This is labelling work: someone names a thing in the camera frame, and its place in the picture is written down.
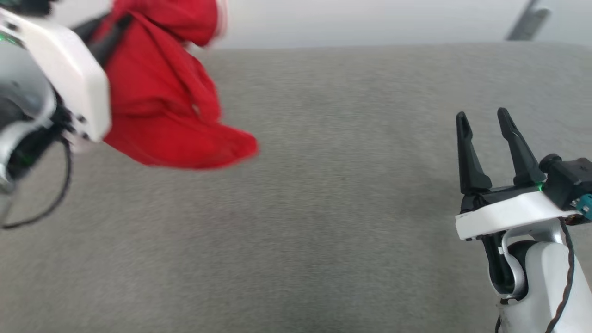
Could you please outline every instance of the red fabric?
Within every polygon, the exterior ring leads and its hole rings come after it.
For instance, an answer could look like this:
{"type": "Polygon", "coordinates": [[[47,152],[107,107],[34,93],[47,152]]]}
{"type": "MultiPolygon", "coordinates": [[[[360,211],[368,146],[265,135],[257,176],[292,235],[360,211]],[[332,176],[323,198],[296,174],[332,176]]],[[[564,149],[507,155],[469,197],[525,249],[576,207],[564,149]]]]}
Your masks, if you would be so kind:
{"type": "Polygon", "coordinates": [[[219,168],[254,155],[256,139],[222,125],[202,64],[183,47],[214,37],[215,0],[115,0],[95,38],[126,13],[134,20],[106,67],[112,128],[105,142],[155,166],[219,168]]]}

